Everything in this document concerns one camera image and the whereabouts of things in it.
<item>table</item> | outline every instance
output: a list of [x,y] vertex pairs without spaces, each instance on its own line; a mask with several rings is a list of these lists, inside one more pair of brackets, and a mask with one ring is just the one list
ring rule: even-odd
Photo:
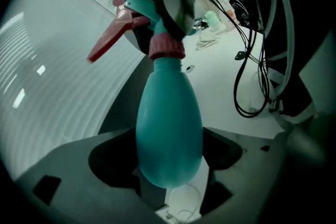
[[[241,27],[246,36],[247,28]],[[272,114],[264,112],[251,119],[242,117],[234,106],[233,88],[243,61],[235,60],[239,51],[244,51],[244,43],[236,29],[224,34],[219,42],[196,51],[199,34],[183,39],[186,57],[182,60],[182,70],[194,65],[192,72],[186,73],[195,92],[200,107],[203,126],[216,129],[273,139],[283,131]],[[252,55],[259,58],[262,35],[257,34]],[[237,101],[243,106],[262,106],[257,64],[248,59],[237,92]]]

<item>white cloth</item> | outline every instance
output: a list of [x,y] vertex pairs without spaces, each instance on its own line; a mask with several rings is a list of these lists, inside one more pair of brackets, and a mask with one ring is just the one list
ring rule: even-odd
[[205,49],[213,44],[218,43],[218,40],[221,38],[223,34],[226,33],[225,25],[220,23],[220,26],[216,31],[211,28],[204,29],[199,34],[199,40],[196,44],[196,50]]

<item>gray surface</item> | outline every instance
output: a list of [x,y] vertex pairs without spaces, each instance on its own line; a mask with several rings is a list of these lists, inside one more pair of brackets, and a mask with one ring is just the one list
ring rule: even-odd
[[153,66],[148,56],[143,57],[107,113],[99,134],[135,126],[142,92]]
[[300,71],[300,78],[306,86],[319,113],[336,113],[336,36],[330,30],[318,50]]
[[[243,155],[229,169],[215,172],[233,196],[197,223],[254,223],[278,174],[288,135],[281,133],[267,140],[211,130],[240,144]],[[19,187],[49,218],[61,212],[80,223],[164,223],[134,190],[109,187],[89,168],[91,150],[123,132],[101,134],[53,150],[17,181]],[[269,152],[260,149],[264,145],[270,146]],[[44,175],[62,179],[50,207],[31,191]]]
[[[98,179],[88,165],[91,150],[125,130],[62,145],[17,181],[35,207],[54,220],[59,212],[79,223],[161,223],[133,189],[114,188]],[[61,178],[50,206],[32,190],[44,175]]]

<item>cable bundle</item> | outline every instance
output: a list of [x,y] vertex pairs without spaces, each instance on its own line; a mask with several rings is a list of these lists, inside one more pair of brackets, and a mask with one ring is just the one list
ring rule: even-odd
[[[233,24],[234,26],[237,28],[243,42],[245,45],[245,51],[246,51],[246,57],[244,59],[243,64],[241,65],[238,75],[236,77],[235,80],[235,85],[234,85],[234,101],[235,101],[235,107],[238,111],[238,113],[245,117],[245,118],[253,118],[255,116],[257,116],[266,106],[267,101],[269,100],[269,82],[267,79],[267,72],[266,72],[266,63],[264,62],[264,28],[262,26],[262,34],[263,34],[263,38],[262,38],[262,47],[261,47],[261,52],[260,52],[260,56],[259,56],[259,60],[257,58],[255,58],[254,56],[251,55],[251,51],[253,49],[255,40],[256,40],[256,35],[257,33],[255,31],[253,31],[253,29],[257,29],[258,26],[258,20],[259,20],[259,8],[257,7],[255,10],[251,10],[250,11],[250,33],[249,33],[249,38],[247,38],[247,36],[245,35],[245,33],[241,30],[241,28],[232,20],[232,18],[224,11],[221,3],[218,0],[209,0],[210,2],[212,2]],[[237,89],[238,89],[238,84],[240,81],[240,78],[243,74],[243,71],[245,69],[245,65],[247,62],[247,59],[251,59],[253,62],[258,64],[258,79],[259,79],[259,84],[261,87],[261,90],[265,96],[265,101],[262,104],[262,107],[255,112],[248,112],[245,111],[243,108],[241,108],[237,102]]]

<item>white wall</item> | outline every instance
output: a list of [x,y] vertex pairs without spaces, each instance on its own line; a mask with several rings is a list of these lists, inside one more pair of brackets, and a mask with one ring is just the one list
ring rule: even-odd
[[53,148],[99,132],[144,56],[121,37],[88,62],[113,19],[93,0],[12,0],[0,23],[0,157],[13,179]]

